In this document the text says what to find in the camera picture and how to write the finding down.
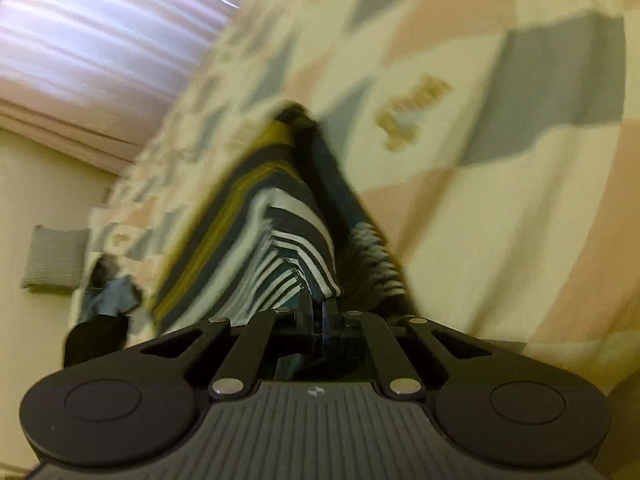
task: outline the white logo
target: white logo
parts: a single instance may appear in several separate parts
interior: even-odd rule
[[[324,388],[320,386],[313,386],[306,391],[309,395],[313,395],[316,399],[321,395],[324,395]]]

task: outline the gray cushion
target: gray cushion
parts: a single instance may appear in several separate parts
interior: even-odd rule
[[[80,287],[88,237],[88,229],[57,231],[37,225],[22,287]]]

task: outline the sheer white curtain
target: sheer white curtain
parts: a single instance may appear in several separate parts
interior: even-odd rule
[[[0,126],[119,173],[241,0],[0,0]]]

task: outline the patterned bedspread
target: patterned bedspread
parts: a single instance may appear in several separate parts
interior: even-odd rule
[[[626,388],[612,398],[628,407],[640,0],[247,0],[92,213],[87,268],[118,254],[152,297],[210,188],[287,98],[324,124],[422,314]],[[142,314],[132,332],[153,335]],[[640,476],[630,444],[604,455],[614,478]]]

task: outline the wall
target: wall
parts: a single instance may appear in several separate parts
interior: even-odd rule
[[[19,288],[34,225],[86,226],[114,176],[0,130],[0,462],[37,462],[18,406],[39,378],[60,367],[68,294]]]

